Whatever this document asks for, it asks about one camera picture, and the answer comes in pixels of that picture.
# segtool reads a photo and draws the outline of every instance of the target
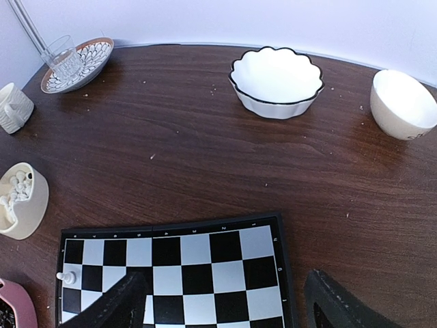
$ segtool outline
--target black bowl rim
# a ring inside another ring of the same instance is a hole
[[[305,56],[306,58],[309,59],[309,63],[310,63],[311,65],[314,65],[315,67],[317,67],[317,68],[320,70],[320,76],[319,76],[319,79],[320,79],[320,81],[322,82],[322,85],[321,85],[321,86],[320,86],[320,87],[315,91],[314,95],[312,95],[311,97],[306,98],[306,99],[303,99],[303,100],[295,101],[295,102],[271,102],[271,101],[267,101],[267,100],[261,100],[261,99],[255,98],[254,96],[251,96],[250,94],[247,94],[246,92],[242,91],[242,90],[238,87],[238,84],[237,84],[237,83],[234,81],[234,79],[232,78],[232,73],[235,72],[234,64],[235,64],[236,62],[241,61],[241,60],[243,59],[243,57],[244,57],[247,53],[258,53],[258,52],[260,52],[260,51],[262,51],[262,50],[264,50],[264,49],[272,49],[272,50],[274,50],[274,51],[278,51],[278,50],[282,50],[282,49],[287,49],[287,50],[290,50],[291,52],[293,52],[293,53],[294,53],[295,55],[297,55],[297,56]],[[311,60],[311,58],[310,58],[308,55],[305,55],[304,53],[297,53],[295,50],[293,50],[293,49],[291,49],[291,48],[288,48],[288,47],[286,47],[286,46],[283,46],[282,48],[278,48],[278,49],[275,49],[275,48],[273,48],[273,47],[271,47],[271,46],[263,46],[262,48],[257,49],[257,50],[247,50],[247,51],[245,51],[245,52],[242,54],[242,56],[241,56],[240,59],[235,59],[235,60],[232,62],[232,65],[231,65],[231,72],[228,74],[228,77],[229,77],[229,80],[230,80],[231,83],[235,86],[235,88],[236,88],[236,90],[237,90],[238,92],[240,92],[241,94],[244,94],[245,96],[248,96],[249,98],[251,98],[251,99],[253,99],[253,100],[257,101],[257,102],[264,103],[264,104],[269,104],[269,105],[297,105],[297,104],[300,104],[300,103],[304,103],[304,102],[306,102],[306,101],[308,101],[308,100],[313,100],[313,99],[317,98],[317,96],[319,95],[319,93],[320,93],[320,92],[323,90],[323,88],[325,87],[325,82],[323,81],[323,71],[322,71],[322,69],[321,69],[319,66],[315,65],[315,64],[313,63],[313,61]]]

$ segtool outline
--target chessboard border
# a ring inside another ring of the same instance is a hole
[[[164,225],[145,225],[135,227],[111,227],[111,228],[72,228],[61,230],[61,240],[59,245],[59,253],[57,259],[57,272],[62,271],[64,265],[64,247],[66,239],[78,238],[88,239],[93,238],[99,234],[98,239],[121,239],[121,238],[160,238],[171,236],[184,236],[187,234],[206,234],[211,232],[217,232],[217,226],[222,226],[223,231],[240,230],[249,228],[249,223],[254,221],[261,221],[258,226],[271,225],[271,221],[276,224],[277,233],[279,234],[280,243],[279,246],[274,244],[275,257],[279,253],[281,256],[277,260],[282,261],[282,267],[285,270],[278,272],[278,278],[282,279],[285,283],[286,293],[290,296],[290,300],[287,300],[289,311],[283,311],[285,325],[289,325],[287,328],[298,328],[298,312],[296,306],[296,296],[293,288],[292,267],[290,264],[290,258],[287,256],[288,246],[285,242],[285,229],[280,212],[262,213],[256,215],[247,215],[243,217],[232,217],[225,219],[207,219],[206,221],[184,222],[184,223],[170,223]],[[61,324],[62,318],[62,283],[59,280],[56,281],[56,310],[55,310],[55,326]]]

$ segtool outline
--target chess piece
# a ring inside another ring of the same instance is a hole
[[[67,272],[67,273],[58,272],[56,274],[56,278],[59,280],[62,280],[67,285],[74,284],[76,281],[76,275],[72,271]]]

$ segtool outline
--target white bowl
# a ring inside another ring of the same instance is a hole
[[[280,120],[303,114],[324,87],[308,56],[269,46],[234,61],[229,80],[249,111]]]
[[[48,205],[48,184],[46,178],[30,164],[18,163],[1,177],[0,196],[8,194],[12,188],[10,178],[17,171],[31,174],[31,191],[26,200],[15,202],[10,212],[0,205],[0,234],[22,240],[35,232],[44,217]]]
[[[413,140],[437,125],[437,103],[416,79],[396,70],[373,78],[370,108],[378,126],[400,140]]]

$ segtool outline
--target drinking glass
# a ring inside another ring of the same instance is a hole
[[[41,58],[62,81],[76,79],[83,69],[83,62],[71,36],[63,36],[54,41],[42,52]]]

